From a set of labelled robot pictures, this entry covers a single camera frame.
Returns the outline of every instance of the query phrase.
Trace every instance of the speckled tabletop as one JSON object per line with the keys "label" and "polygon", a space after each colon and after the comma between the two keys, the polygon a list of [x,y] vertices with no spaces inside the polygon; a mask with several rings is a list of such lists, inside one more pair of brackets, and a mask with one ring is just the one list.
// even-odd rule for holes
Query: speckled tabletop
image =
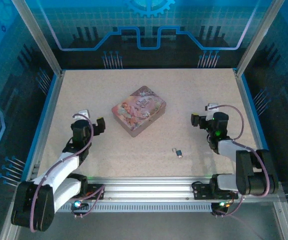
{"label": "speckled tabletop", "polygon": [[[165,114],[137,137],[131,137],[113,118],[111,108],[146,85],[167,103]],[[74,122],[72,115],[88,109],[91,121],[104,117],[106,130],[94,137],[89,155],[75,171],[89,177],[188,177],[233,173],[234,163],[215,154],[207,133],[190,123],[191,113],[204,115],[207,103],[230,104],[245,119],[239,142],[255,141],[232,69],[113,69],[68,70],[65,73],[44,149],[39,174],[60,156]],[[228,134],[233,138],[241,120],[233,109]],[[183,153],[179,159],[172,148]]]}

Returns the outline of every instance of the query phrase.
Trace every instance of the robotic arm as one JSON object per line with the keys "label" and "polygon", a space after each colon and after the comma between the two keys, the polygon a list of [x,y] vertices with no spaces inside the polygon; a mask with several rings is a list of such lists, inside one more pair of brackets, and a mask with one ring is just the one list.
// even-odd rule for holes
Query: robotic arm
{"label": "robotic arm", "polygon": [[105,128],[102,117],[97,119],[97,126],[93,124],[91,127],[85,119],[78,119],[71,125],[73,136],[67,142],[59,159],[50,168],[51,172],[46,176],[46,180],[43,180],[45,172],[32,181],[24,181],[18,185],[11,217],[12,224],[30,227],[33,198],[40,183],[42,185],[38,192],[33,217],[35,230],[46,231],[55,213],[65,202],[71,198],[86,196],[87,177],[71,172],[86,159],[91,143],[81,153],[72,155],[82,150],[91,141],[91,129],[93,129],[93,136],[97,136],[103,133]]}
{"label": "robotic arm", "polygon": [[205,107],[206,116],[191,115],[194,127],[206,130],[210,148],[217,154],[226,156],[236,163],[236,174],[215,174],[210,180],[214,195],[221,191],[240,192],[242,195],[262,195],[266,190],[266,178],[256,154],[262,160],[269,178],[269,194],[278,190],[277,175],[268,150],[251,148],[235,142],[227,135],[228,115],[218,111],[218,104],[210,103]]}

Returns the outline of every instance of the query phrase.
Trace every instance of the wire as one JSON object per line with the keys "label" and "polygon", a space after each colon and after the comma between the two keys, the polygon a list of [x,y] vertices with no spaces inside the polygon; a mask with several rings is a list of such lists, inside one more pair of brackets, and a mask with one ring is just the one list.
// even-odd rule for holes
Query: wire
{"label": "wire", "polygon": [[238,112],[238,114],[240,115],[240,118],[241,118],[241,120],[242,120],[242,128],[241,128],[241,130],[240,130],[240,134],[239,134],[236,138],[233,139],[233,140],[237,140],[237,139],[239,139],[239,138],[242,136],[242,134],[243,134],[243,132],[244,132],[244,118],[243,118],[243,115],[242,115],[242,113],[240,112],[240,110],[238,110],[236,107],[234,107],[234,106],[232,106],[232,105],[228,105],[228,104],[223,104],[223,105],[218,105],[218,106],[210,107],[209,110],[217,109],[217,108],[222,108],[222,107],[229,107],[229,108],[235,109],[235,110]]}
{"label": "wire", "polygon": [[194,185],[194,184],[203,184],[203,183],[202,183],[201,181],[195,181],[195,182],[193,182],[193,183],[192,183],[192,189],[194,189],[194,188],[193,188],[193,185]]}
{"label": "wire", "polygon": [[90,214],[91,211],[94,209],[96,203],[98,202],[98,200],[99,200],[101,194],[103,193],[104,188],[105,188],[105,185],[102,185],[102,186],[101,186],[101,187],[100,187],[96,192],[94,192],[93,194],[91,194],[92,196],[87,196],[88,198],[91,198],[91,197],[93,197],[94,195],[96,195],[96,193],[99,192],[96,201],[94,202],[94,204],[92,205],[92,207],[88,210],[88,212],[86,212],[86,213],[81,213],[80,215],[77,215],[77,214],[73,213],[73,214],[75,215],[75,217],[83,218],[83,217],[87,216],[88,214]]}
{"label": "wire", "polygon": [[224,215],[222,215],[222,216],[230,216],[231,218],[234,218],[235,220],[239,221],[240,223],[242,223],[243,225],[245,225],[246,227],[248,227],[256,236],[259,237],[259,239],[264,240],[264,238],[263,238],[258,232],[256,232],[256,230],[255,230],[252,226],[250,226],[248,223],[246,223],[246,222],[243,221],[242,219],[240,219],[240,218],[238,218],[238,217],[236,217],[236,216],[233,216],[233,215],[227,215],[227,214],[225,214],[225,212],[223,212],[223,211],[216,210],[216,212],[221,213],[221,214],[224,214]]}
{"label": "wire", "polygon": [[30,223],[29,223],[29,227],[30,227],[30,231],[32,233],[35,233],[36,230],[34,229],[34,213],[35,213],[35,206],[36,206],[36,201],[37,201],[37,198],[38,198],[38,193],[39,193],[39,190],[42,186],[42,184],[44,183],[44,181],[47,179],[48,175],[51,173],[51,171],[57,167],[59,164],[65,162],[66,160],[70,159],[70,158],[73,158],[75,156],[77,156],[78,154],[82,153],[86,148],[88,148],[88,146],[91,144],[93,138],[94,138],[94,127],[93,127],[93,124],[92,122],[90,121],[90,119],[82,114],[75,114],[73,115],[73,118],[76,117],[76,116],[80,116],[80,117],[83,117],[85,118],[88,122],[89,122],[89,125],[90,125],[90,130],[91,130],[91,133],[90,133],[90,139],[88,141],[88,143],[81,149],[79,150],[78,152],[70,155],[70,156],[67,156],[65,157],[64,159],[61,159],[60,161],[56,162],[50,169],[48,169],[48,171],[45,173],[44,177],[42,178],[42,180],[40,181],[40,183],[38,184],[37,186],[37,189],[35,191],[35,194],[34,194],[34,197],[33,197],[33,202],[32,202],[32,207],[31,207],[31,210],[30,210]]}
{"label": "wire", "polygon": [[244,201],[244,196],[242,195],[242,196],[240,197],[240,201],[239,201],[237,207],[236,207],[233,211],[231,211],[230,213],[226,213],[225,215],[223,215],[223,217],[230,216],[230,215],[232,215],[233,213],[237,212],[237,210],[239,209],[239,207],[242,205],[243,201]]}
{"label": "wire", "polygon": [[264,175],[265,175],[266,189],[265,189],[265,191],[264,191],[262,194],[256,195],[256,196],[257,196],[257,197],[264,197],[264,196],[266,196],[266,195],[268,194],[268,192],[269,192],[269,177],[268,177],[268,173],[267,173],[267,170],[266,170],[266,168],[265,168],[265,165],[264,165],[262,159],[260,159],[260,156],[257,154],[257,152],[256,152],[254,149],[252,149],[252,148],[250,148],[250,147],[248,147],[248,146],[245,146],[245,145],[243,145],[243,144],[240,144],[240,143],[238,143],[238,142],[235,142],[235,141],[232,141],[232,142],[233,142],[233,144],[235,144],[235,145],[237,145],[237,146],[239,146],[239,147],[241,147],[241,148],[244,148],[244,149],[246,149],[246,150],[251,151],[251,152],[255,155],[255,157],[257,158],[257,160],[258,160],[258,162],[259,162],[259,164],[260,164],[260,166],[261,166],[261,168],[262,168],[262,170],[263,170],[263,173],[264,173]]}

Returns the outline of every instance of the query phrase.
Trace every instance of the tin box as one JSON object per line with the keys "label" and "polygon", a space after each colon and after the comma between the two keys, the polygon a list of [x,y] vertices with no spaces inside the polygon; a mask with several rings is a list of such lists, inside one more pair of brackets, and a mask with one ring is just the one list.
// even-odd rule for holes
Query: tin box
{"label": "tin box", "polygon": [[142,86],[112,108],[115,119],[135,137],[165,113],[166,102]]}

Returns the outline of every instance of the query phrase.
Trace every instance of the enclosure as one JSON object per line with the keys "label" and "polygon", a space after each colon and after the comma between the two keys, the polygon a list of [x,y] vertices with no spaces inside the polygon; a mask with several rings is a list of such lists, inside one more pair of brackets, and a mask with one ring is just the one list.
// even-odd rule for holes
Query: enclosure
{"label": "enclosure", "polygon": [[[132,138],[111,109],[145,85],[166,111]],[[194,200],[193,182],[235,172],[190,123],[208,103],[237,107],[239,142],[274,161],[279,191],[246,197],[236,217],[247,226]],[[84,109],[106,130],[77,173],[106,184],[104,199],[81,221],[67,202],[46,232],[12,225],[17,185],[58,159]],[[220,111],[237,136],[239,115]],[[0,1],[0,239],[257,239],[252,231],[288,240],[288,0]]]}

